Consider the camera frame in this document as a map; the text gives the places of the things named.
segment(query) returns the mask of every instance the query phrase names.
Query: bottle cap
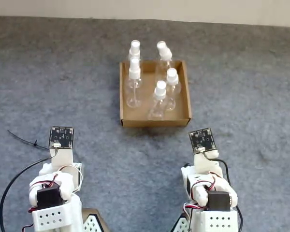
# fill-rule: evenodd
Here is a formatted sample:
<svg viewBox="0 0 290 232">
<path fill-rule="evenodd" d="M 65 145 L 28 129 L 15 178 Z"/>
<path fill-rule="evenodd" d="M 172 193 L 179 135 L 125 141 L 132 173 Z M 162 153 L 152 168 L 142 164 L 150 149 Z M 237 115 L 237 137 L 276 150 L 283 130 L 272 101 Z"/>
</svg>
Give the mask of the bottle cap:
<svg viewBox="0 0 290 232">
<path fill-rule="evenodd" d="M 133 57 L 130 59 L 129 78 L 132 80 L 137 80 L 140 79 L 140 77 L 141 77 L 140 59 Z"/>
<path fill-rule="evenodd" d="M 178 74 L 177 70 L 174 68 L 170 68 L 167 71 L 167 76 L 166 76 L 166 83 L 175 86 L 178 84 Z"/>
<path fill-rule="evenodd" d="M 133 40 L 131 42 L 131 47 L 129 50 L 129 57 L 137 57 L 140 58 L 141 50 L 140 50 L 141 43 L 138 40 Z"/>
<path fill-rule="evenodd" d="M 155 88 L 154 96 L 158 100 L 162 100 L 166 95 L 166 83 L 164 81 L 158 81 Z"/>
<path fill-rule="evenodd" d="M 165 41 L 160 41 L 157 43 L 157 49 L 162 60 L 169 61 L 172 59 L 172 52 L 166 45 Z"/>
</svg>

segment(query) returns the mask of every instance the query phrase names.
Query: clear plastic bottle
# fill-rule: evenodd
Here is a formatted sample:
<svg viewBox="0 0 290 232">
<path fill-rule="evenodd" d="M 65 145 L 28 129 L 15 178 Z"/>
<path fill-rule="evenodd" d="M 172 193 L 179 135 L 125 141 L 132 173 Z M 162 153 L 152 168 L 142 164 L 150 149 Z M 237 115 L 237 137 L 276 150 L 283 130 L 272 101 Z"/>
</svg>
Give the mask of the clear plastic bottle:
<svg viewBox="0 0 290 232">
<path fill-rule="evenodd" d="M 172 52 L 166 45 L 165 41 L 158 42 L 157 49 L 159 50 L 160 61 L 157 63 L 155 70 L 156 82 L 166 81 L 166 74 L 168 69 L 174 68 Z"/>
<path fill-rule="evenodd" d="M 180 93 L 181 84 L 178 80 L 177 70 L 170 68 L 166 76 L 166 98 L 167 98 L 167 111 L 172 111 L 176 107 L 176 97 Z"/>
<path fill-rule="evenodd" d="M 158 81 L 147 118 L 149 120 L 163 120 L 166 104 L 166 83 Z"/>
<path fill-rule="evenodd" d="M 131 58 L 138 58 L 141 61 L 141 50 L 140 50 L 141 43 L 138 40 L 131 41 L 131 46 L 128 54 L 128 62 L 126 63 L 126 70 L 130 68 L 130 60 Z"/>
<path fill-rule="evenodd" d="M 129 77 L 125 80 L 125 98 L 130 108 L 140 107 L 142 104 L 140 60 L 131 58 Z"/>
</svg>

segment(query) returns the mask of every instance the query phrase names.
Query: perforated plate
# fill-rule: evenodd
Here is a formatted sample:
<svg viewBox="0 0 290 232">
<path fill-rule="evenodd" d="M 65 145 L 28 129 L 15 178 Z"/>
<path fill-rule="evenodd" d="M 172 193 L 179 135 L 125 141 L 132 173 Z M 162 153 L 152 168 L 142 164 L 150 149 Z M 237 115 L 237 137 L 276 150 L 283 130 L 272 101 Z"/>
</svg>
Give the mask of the perforated plate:
<svg viewBox="0 0 290 232">
<path fill-rule="evenodd" d="M 96 214 L 89 215 L 84 222 L 85 232 L 103 232 L 102 226 Z"/>
<path fill-rule="evenodd" d="M 200 232 L 237 232 L 237 212 L 201 212 Z"/>
<path fill-rule="evenodd" d="M 188 232 L 189 222 L 183 216 L 177 220 L 176 224 L 173 226 L 171 232 Z"/>
<path fill-rule="evenodd" d="M 32 212 L 36 232 L 72 224 L 71 203 Z"/>
</svg>

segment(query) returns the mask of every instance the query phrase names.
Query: brown cardboard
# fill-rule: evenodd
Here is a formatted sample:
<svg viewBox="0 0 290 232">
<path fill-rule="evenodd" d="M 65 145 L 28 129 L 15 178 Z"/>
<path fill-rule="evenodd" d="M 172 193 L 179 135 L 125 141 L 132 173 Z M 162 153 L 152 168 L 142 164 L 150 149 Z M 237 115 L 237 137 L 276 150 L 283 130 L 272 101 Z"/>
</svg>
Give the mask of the brown cardboard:
<svg viewBox="0 0 290 232">
<path fill-rule="evenodd" d="M 182 90 L 176 100 L 176 108 L 171 112 L 166 112 L 164 120 L 148 120 L 147 113 L 151 103 L 151 97 L 155 89 L 155 67 L 157 62 L 153 60 L 143 61 L 142 66 L 142 106 L 131 109 L 126 105 L 124 96 L 124 79 L 128 76 L 126 62 L 119 65 L 119 92 L 120 92 L 120 121 L 123 127 L 174 127 L 186 126 L 191 119 L 190 96 L 187 79 L 187 69 L 184 61 L 175 61 L 179 81 Z"/>
</svg>

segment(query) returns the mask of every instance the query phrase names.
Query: black cable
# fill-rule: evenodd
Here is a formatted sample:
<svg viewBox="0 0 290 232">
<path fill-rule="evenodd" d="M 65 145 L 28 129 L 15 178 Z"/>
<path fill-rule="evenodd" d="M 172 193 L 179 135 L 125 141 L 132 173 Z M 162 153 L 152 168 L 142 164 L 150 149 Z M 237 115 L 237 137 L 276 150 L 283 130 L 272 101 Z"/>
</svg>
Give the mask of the black cable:
<svg viewBox="0 0 290 232">
<path fill-rule="evenodd" d="M 24 227 L 21 229 L 21 232 L 25 232 L 25 228 L 29 228 L 29 227 L 32 227 L 32 226 L 33 226 L 33 224 L 28 225 L 28 226 L 24 226 Z"/>
<path fill-rule="evenodd" d="M 1 228 L 1 232 L 5 232 L 5 228 L 4 228 L 4 224 L 3 224 L 3 204 L 4 204 L 4 200 L 5 200 L 5 197 L 6 195 L 8 194 L 8 191 L 10 190 L 12 184 L 15 182 L 15 180 L 17 178 L 19 178 L 19 176 L 24 173 L 26 170 L 28 170 L 29 168 L 39 164 L 39 163 L 42 163 L 44 161 L 47 161 L 47 160 L 50 160 L 52 159 L 53 157 L 55 157 L 58 153 L 58 149 L 56 149 L 55 151 L 55 155 L 54 156 L 51 156 L 51 157 L 47 157 L 45 159 L 40 159 L 32 164 L 30 164 L 29 166 L 27 166 L 26 168 L 24 168 L 23 170 L 21 170 L 16 176 L 14 176 L 14 178 L 10 181 L 10 183 L 8 184 L 8 186 L 6 187 L 3 195 L 2 195 L 2 198 L 1 198 L 1 201 L 0 201 L 0 228 Z"/>
<path fill-rule="evenodd" d="M 227 181 L 228 181 L 229 185 L 231 186 L 231 181 L 230 181 L 230 177 L 229 177 L 229 168 L 228 168 L 226 161 L 224 161 L 222 159 L 210 159 L 207 157 L 207 155 L 205 153 L 203 153 L 203 154 L 204 154 L 205 158 L 207 158 L 210 161 L 217 161 L 217 162 L 221 162 L 224 164 L 225 169 L 226 169 Z M 243 219 L 242 212 L 241 212 L 240 208 L 238 207 L 238 205 L 236 206 L 236 210 L 237 210 L 238 216 L 240 217 L 240 226 L 238 228 L 238 232 L 241 232 L 242 228 L 243 228 L 243 224 L 244 224 L 244 219 Z"/>
<path fill-rule="evenodd" d="M 192 211 L 194 210 L 194 208 L 191 209 L 190 211 L 190 222 L 189 222 L 189 228 L 188 228 L 188 232 L 190 232 L 190 227 L 191 227 L 191 219 L 192 219 Z"/>
<path fill-rule="evenodd" d="M 14 136 L 16 139 L 19 139 L 20 141 L 22 141 L 23 143 L 30 144 L 30 145 L 32 145 L 32 146 L 36 146 L 37 148 L 41 148 L 41 149 L 44 149 L 44 150 L 49 150 L 49 149 L 48 149 L 47 147 L 45 147 L 45 146 L 37 145 L 38 140 L 35 140 L 35 142 L 32 143 L 32 142 L 29 142 L 29 141 L 27 141 L 27 140 L 24 140 L 24 139 L 18 137 L 16 134 L 12 133 L 12 132 L 9 131 L 9 130 L 8 130 L 8 132 L 9 132 L 12 136 Z"/>
</svg>

